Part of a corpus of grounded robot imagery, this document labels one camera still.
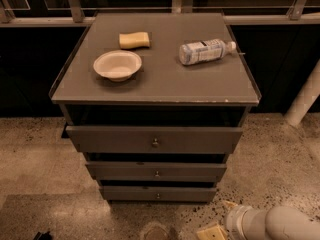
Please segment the white pole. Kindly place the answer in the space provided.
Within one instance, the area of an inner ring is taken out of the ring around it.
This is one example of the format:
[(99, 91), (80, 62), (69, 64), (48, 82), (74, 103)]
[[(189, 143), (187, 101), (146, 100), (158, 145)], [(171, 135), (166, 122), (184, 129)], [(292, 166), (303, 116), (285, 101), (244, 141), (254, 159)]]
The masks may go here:
[(320, 95), (320, 59), (305, 84), (292, 102), (284, 118), (291, 126), (297, 126)]

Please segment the white paper bowl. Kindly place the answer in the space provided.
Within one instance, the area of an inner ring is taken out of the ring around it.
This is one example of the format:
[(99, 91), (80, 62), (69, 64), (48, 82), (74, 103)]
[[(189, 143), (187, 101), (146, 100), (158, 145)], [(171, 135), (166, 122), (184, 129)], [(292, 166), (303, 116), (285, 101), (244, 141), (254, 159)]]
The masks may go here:
[(104, 53), (93, 63), (93, 69), (98, 75), (114, 82), (129, 79), (141, 66), (142, 59), (138, 54), (124, 50)]

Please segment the grey drawer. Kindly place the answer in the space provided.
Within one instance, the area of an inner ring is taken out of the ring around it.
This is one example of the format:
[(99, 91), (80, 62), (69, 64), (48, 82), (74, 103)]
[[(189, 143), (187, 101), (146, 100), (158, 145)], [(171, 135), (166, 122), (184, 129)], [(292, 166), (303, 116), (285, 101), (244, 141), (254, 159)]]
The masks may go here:
[(231, 154), (240, 127), (68, 126), (79, 152)]
[(217, 182), (226, 171), (225, 164), (169, 162), (109, 162), (86, 164), (97, 180)]
[(104, 186), (104, 199), (111, 201), (210, 202), (215, 188)]

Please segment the black object on floor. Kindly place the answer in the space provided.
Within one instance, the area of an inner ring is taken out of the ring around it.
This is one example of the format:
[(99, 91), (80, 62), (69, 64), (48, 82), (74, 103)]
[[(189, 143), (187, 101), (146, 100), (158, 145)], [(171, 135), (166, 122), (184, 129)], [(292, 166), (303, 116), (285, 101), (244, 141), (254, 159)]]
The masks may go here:
[(50, 231), (37, 232), (33, 240), (53, 240), (53, 236), (50, 234)]

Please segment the clear plastic water bottle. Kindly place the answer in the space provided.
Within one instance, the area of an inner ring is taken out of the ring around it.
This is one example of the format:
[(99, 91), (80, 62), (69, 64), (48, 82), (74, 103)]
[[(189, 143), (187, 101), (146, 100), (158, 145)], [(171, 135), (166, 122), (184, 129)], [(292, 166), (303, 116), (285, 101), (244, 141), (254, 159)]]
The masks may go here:
[(215, 61), (234, 52), (236, 48), (234, 41), (224, 42), (221, 39), (183, 44), (179, 48), (179, 60), (185, 66)]

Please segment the metal window railing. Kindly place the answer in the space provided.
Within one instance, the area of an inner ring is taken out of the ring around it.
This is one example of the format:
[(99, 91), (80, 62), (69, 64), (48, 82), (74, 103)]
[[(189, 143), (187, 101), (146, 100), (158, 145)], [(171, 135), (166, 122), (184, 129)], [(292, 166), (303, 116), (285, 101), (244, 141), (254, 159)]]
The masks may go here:
[(107, 16), (218, 14), (227, 25), (320, 22), (319, 0), (0, 0), (3, 27), (90, 26)]

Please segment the grey drawer cabinet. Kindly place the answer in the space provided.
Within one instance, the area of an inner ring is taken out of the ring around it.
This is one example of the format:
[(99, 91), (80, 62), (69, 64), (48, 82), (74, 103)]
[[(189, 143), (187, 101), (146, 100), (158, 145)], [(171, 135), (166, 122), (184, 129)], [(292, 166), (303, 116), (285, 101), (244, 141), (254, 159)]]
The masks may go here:
[[(118, 49), (121, 33), (146, 31), (151, 45), (138, 50), (142, 67), (128, 80), (112, 82), (95, 73), (94, 61)], [(50, 91), (68, 126), (240, 127), (261, 94), (240, 53), (184, 66), (180, 45), (220, 38), (232, 30), (218, 14), (107, 16), (100, 14)], [(230, 154), (87, 153), (91, 161), (225, 164)], [(104, 186), (215, 188), (217, 182), (115, 181)]]

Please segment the yellow sponge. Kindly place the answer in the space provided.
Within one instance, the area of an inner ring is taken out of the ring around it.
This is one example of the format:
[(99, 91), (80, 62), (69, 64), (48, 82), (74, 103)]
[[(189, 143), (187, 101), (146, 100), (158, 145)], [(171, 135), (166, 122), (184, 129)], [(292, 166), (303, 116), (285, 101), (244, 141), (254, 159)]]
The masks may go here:
[(147, 32), (121, 33), (119, 35), (119, 45), (121, 49), (134, 49), (139, 47), (149, 47), (150, 39)]

